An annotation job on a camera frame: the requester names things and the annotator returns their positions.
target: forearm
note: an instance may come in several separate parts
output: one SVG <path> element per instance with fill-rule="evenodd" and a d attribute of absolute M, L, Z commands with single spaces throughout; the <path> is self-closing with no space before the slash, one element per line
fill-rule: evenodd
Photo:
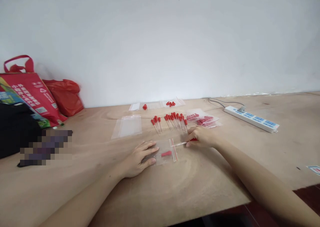
<path fill-rule="evenodd" d="M 251 195 L 269 212 L 296 226 L 320 226 L 320 217 L 271 172 L 228 142 L 215 147 Z"/>
<path fill-rule="evenodd" d="M 61 206 L 40 226 L 88 226 L 104 200 L 122 178 L 122 170 L 117 165 Z"/>

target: white wall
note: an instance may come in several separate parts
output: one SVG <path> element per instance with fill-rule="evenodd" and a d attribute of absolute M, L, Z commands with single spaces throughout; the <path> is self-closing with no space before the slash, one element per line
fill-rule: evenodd
<path fill-rule="evenodd" d="M 320 90 L 319 0 L 0 0 L 0 62 L 86 107 Z"/>

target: red floor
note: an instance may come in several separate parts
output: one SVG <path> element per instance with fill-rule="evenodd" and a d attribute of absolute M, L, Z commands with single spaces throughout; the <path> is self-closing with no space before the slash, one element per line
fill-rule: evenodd
<path fill-rule="evenodd" d="M 307 205 L 320 215 L 320 184 L 294 191 Z M 276 227 L 279 226 L 268 212 L 257 202 L 252 201 L 246 205 L 240 205 L 219 213 L 245 214 L 254 227 Z"/>

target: bag handle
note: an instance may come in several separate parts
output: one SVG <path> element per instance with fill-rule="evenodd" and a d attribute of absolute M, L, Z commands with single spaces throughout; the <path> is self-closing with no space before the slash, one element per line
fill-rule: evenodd
<path fill-rule="evenodd" d="M 11 66 L 10 70 L 7 69 L 6 67 L 6 64 L 10 61 L 14 61 L 14 60 L 17 60 L 17 59 L 20 59 L 20 58 L 26 58 L 28 57 L 29 60 L 26 61 L 25 63 L 25 67 L 20 67 L 16 64 L 14 64 L 13 66 Z M 21 55 L 21 56 L 17 56 L 17 57 L 14 57 L 14 58 L 11 58 L 10 60 L 7 60 L 3 63 L 3 68 L 4 68 L 4 72 L 5 73 L 12 73 L 12 72 L 22 72 L 20 70 L 22 69 L 25 69 L 26 72 L 34 72 L 34 69 L 33 69 L 33 60 L 30 56 L 28 55 Z"/>

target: power strip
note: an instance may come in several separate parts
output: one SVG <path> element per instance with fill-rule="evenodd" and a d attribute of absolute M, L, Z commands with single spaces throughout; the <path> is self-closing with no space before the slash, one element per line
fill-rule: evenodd
<path fill-rule="evenodd" d="M 224 111 L 226 113 L 229 113 L 235 117 L 238 117 L 239 119 L 241 120 L 244 120 L 250 124 L 253 124 L 255 125 L 256 127 L 259 127 L 265 131 L 268 131 L 270 133 L 273 133 L 273 132 L 278 132 L 277 131 L 277 128 L 279 127 L 278 124 L 276 123 L 273 123 L 271 121 L 268 121 L 266 119 L 263 119 L 261 117 L 258 117 L 256 115 L 253 115 L 253 114 L 250 114 L 248 112 L 245 112 L 245 113 L 241 113 L 238 111 L 237 108 L 235 107 L 232 107 L 232 106 L 228 106 L 224 109 Z"/>

